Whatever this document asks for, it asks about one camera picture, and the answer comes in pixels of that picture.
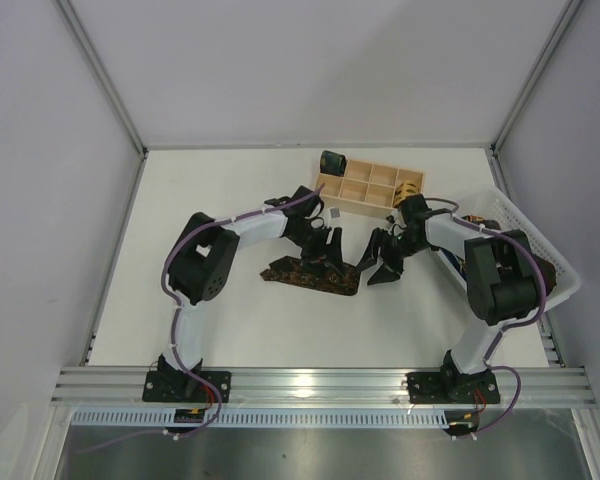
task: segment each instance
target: wooden organizer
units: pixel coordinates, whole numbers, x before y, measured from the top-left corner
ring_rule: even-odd
[[[359,215],[385,218],[393,210],[396,189],[406,181],[422,192],[424,172],[348,160],[344,177],[321,173],[318,175],[316,188],[324,183],[320,197],[327,206]]]

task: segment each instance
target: white wall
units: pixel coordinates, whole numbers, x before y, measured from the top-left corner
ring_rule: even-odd
[[[83,350],[137,164],[53,3],[0,0],[0,431],[28,409],[14,479]]]
[[[585,2],[502,158],[520,206],[582,275],[556,327],[600,404],[600,0]]]
[[[565,0],[75,0],[149,147],[488,143]]]

